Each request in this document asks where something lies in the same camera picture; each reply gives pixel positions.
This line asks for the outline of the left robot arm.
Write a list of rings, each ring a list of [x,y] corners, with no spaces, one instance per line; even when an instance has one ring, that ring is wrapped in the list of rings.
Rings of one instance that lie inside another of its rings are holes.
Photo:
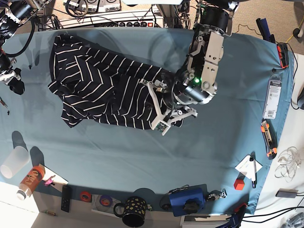
[[[197,111],[189,105],[207,104],[216,95],[216,76],[223,57],[225,36],[232,34],[238,0],[201,0],[197,4],[194,35],[182,67],[162,81],[141,83],[148,87],[156,117],[152,129],[169,129]]]

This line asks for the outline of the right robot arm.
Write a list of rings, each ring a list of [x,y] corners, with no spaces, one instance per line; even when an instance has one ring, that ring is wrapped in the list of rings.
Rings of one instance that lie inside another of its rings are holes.
[[[28,40],[19,52],[8,54],[3,48],[0,49],[0,81],[18,95],[24,93],[25,87],[21,81],[21,70],[19,68],[14,69],[12,64],[16,62],[16,57],[20,56],[29,46],[35,31],[34,18],[48,3],[48,0],[18,0],[10,3],[0,13],[1,46],[26,22],[31,23]]]

